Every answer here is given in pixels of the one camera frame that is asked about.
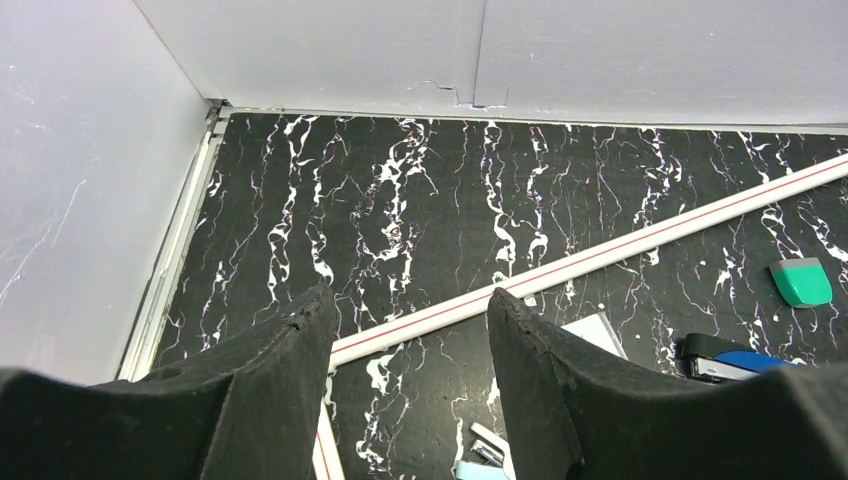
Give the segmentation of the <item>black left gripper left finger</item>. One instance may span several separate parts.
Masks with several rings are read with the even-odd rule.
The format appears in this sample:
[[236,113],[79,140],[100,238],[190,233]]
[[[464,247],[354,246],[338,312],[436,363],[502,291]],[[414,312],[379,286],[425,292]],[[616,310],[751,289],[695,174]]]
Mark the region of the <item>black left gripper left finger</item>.
[[1,372],[5,479],[306,479],[337,311],[318,284],[142,379]]

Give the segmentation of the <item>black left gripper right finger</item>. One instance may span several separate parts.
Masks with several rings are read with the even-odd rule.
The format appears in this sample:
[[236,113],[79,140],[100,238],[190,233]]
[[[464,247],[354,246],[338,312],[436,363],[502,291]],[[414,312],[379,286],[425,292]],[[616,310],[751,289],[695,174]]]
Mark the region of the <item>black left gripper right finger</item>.
[[487,322],[520,479],[843,479],[847,368],[710,386],[662,374],[496,289]]

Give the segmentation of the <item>white PVC pipe frame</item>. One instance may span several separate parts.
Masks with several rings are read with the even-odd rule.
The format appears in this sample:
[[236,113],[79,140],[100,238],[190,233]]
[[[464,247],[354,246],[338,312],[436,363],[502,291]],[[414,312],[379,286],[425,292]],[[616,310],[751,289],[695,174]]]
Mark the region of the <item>white PVC pipe frame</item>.
[[838,156],[535,268],[496,285],[472,291],[345,337],[334,343],[330,364],[332,367],[339,367],[469,317],[478,314],[485,314],[487,317],[488,303],[496,289],[503,289],[524,303],[526,296],[548,287],[835,181],[846,173],[847,159],[845,156]]

